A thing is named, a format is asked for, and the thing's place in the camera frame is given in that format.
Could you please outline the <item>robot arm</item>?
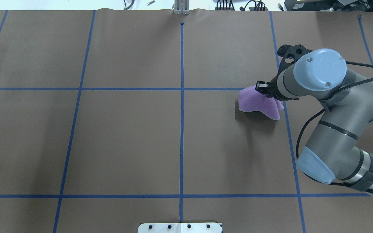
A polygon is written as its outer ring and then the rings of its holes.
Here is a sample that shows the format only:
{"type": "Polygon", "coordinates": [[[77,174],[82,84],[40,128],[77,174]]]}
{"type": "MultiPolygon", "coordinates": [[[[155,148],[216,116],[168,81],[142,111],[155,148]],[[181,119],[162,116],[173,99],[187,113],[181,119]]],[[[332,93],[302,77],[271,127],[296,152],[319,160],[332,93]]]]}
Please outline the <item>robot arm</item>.
{"type": "Polygon", "coordinates": [[[332,49],[310,50],[284,45],[277,75],[258,81],[255,90],[279,101],[311,96],[321,116],[301,152],[296,146],[296,166],[311,180],[346,187],[373,196],[373,153],[356,145],[368,125],[373,125],[373,65],[346,61],[332,49]]]}

